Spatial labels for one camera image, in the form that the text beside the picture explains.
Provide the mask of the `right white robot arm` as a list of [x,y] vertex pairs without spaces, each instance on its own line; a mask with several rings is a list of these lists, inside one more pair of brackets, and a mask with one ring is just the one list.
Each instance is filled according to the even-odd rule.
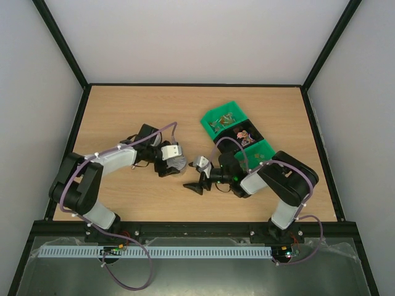
[[189,166],[200,173],[199,181],[186,183],[183,187],[203,195],[204,191],[211,190],[212,185],[227,184],[230,192],[244,199],[270,188],[280,201],[268,221],[267,232],[278,242],[291,234],[290,226],[319,182],[313,169],[282,150],[251,171],[242,169],[231,152],[220,154],[218,162],[219,167],[216,168],[205,156],[196,157]]

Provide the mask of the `black candy bin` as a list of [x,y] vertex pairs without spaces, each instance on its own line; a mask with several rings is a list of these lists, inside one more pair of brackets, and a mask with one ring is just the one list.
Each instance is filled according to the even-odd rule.
[[[243,148],[247,148],[264,139],[250,120],[242,121],[235,126],[225,129],[214,139],[214,142],[217,143],[224,137],[234,139]],[[217,147],[221,153],[233,152],[235,154],[241,150],[237,144],[229,139],[224,139]]]

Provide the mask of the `green candy bin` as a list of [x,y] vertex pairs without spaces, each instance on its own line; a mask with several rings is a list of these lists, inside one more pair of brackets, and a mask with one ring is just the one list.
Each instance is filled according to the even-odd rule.
[[[261,140],[247,148],[245,148],[245,153],[248,161],[248,168],[254,169],[259,166],[260,162],[265,162],[270,160],[275,155],[275,150],[266,140]],[[244,154],[242,152],[237,152],[235,158],[239,161],[241,168],[247,171],[246,161],[244,159]]]
[[201,118],[200,123],[214,140],[225,129],[247,120],[247,115],[235,101],[211,109]]

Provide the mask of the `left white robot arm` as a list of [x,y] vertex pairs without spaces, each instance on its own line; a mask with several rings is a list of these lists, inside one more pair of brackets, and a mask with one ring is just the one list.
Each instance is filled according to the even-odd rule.
[[68,154],[50,187],[50,199],[64,213],[80,216],[103,230],[111,229],[119,216],[98,201],[102,178],[123,167],[137,167],[139,162],[153,164],[161,178],[180,174],[186,160],[175,140],[176,127],[176,122],[161,129],[143,124],[138,134],[113,148],[89,155]]

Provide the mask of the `clear glass jar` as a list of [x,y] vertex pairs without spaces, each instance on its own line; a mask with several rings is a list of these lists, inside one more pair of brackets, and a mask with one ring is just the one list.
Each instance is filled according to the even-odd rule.
[[179,176],[182,176],[182,175],[184,175],[184,174],[185,174],[186,170],[187,170],[187,168],[186,168],[186,167],[184,167],[184,169],[182,169],[182,170],[180,170],[180,171],[176,172],[175,174],[173,174],[173,176],[174,176],[174,177],[179,177]]

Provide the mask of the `silver metal jar lid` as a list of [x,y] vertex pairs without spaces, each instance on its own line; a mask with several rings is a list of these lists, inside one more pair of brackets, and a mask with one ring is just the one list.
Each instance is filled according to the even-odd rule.
[[171,158],[169,160],[166,160],[168,167],[175,167],[179,171],[184,169],[184,167],[187,167],[187,159],[184,155],[181,157],[175,157]]

